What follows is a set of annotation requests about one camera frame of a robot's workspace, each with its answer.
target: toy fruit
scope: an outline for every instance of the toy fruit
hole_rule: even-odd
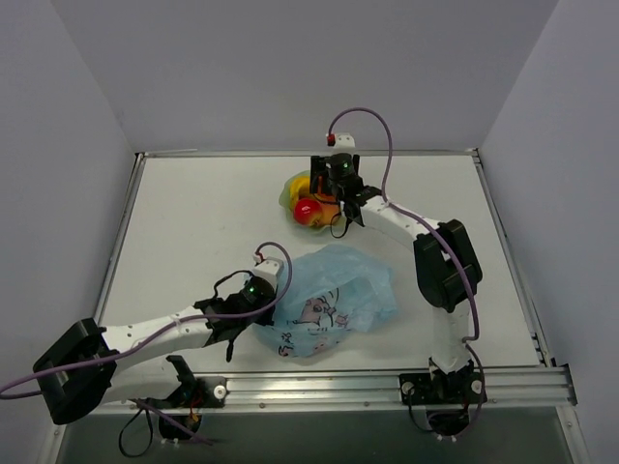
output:
[[[322,218],[322,208],[316,200],[301,198],[294,206],[292,216],[302,225],[314,226]]]

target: light blue plastic bag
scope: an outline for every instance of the light blue plastic bag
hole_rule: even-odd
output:
[[[328,245],[292,262],[292,283],[273,326],[253,324],[258,338],[283,357],[308,357],[369,332],[396,313],[392,270],[356,248]],[[287,270],[280,277],[280,289]]]

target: black and white robotic arm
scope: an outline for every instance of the black and white robotic arm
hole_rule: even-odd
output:
[[[418,286],[433,312],[427,386],[432,395],[425,404],[461,403],[462,392],[470,391],[478,379],[462,342],[469,331],[470,306],[461,276],[424,225],[402,213],[408,210],[394,209],[379,188],[364,184],[359,176],[359,157],[348,153],[354,150],[353,138],[335,134],[332,141],[331,156],[311,157],[311,193],[333,195],[348,223],[379,230],[414,253]],[[462,224],[427,217],[424,221],[452,248],[475,292],[482,271]],[[182,357],[168,355],[227,342],[230,361],[234,340],[246,327],[270,323],[275,305],[268,311],[258,309],[276,300],[282,269],[279,259],[256,259],[256,266],[245,272],[249,278],[238,293],[223,299],[217,287],[241,272],[217,282],[213,298],[163,318],[105,328],[93,319],[75,323],[34,365],[34,371],[41,372],[87,363],[37,379],[53,421],[76,421],[102,403],[131,398],[155,398],[166,407],[184,405],[187,394],[203,386]],[[105,363],[97,363],[102,358],[107,358]],[[205,393],[222,400],[225,388],[221,387]]]

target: screw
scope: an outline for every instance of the screw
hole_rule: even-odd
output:
[[[225,396],[228,394],[228,390],[225,388],[225,386],[223,385],[217,385],[214,389],[213,389],[213,396],[216,399],[222,400],[225,398]]]
[[[473,382],[471,382],[471,390],[475,392],[476,394],[481,394],[482,393],[482,382],[479,380],[474,380]]]
[[[404,382],[401,386],[402,393],[413,394],[415,392],[415,386],[412,382]]]

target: fruit bowl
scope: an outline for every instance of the fruit bowl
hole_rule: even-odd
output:
[[[334,200],[333,197],[316,197],[312,195],[310,193],[310,172],[303,171],[292,176],[284,183],[279,204],[284,208],[286,218],[290,222],[308,231],[320,233],[330,227],[331,219],[339,213],[339,207],[320,203],[316,198],[325,201]],[[343,231],[344,224],[345,220],[341,217],[334,219],[334,234],[339,235]]]

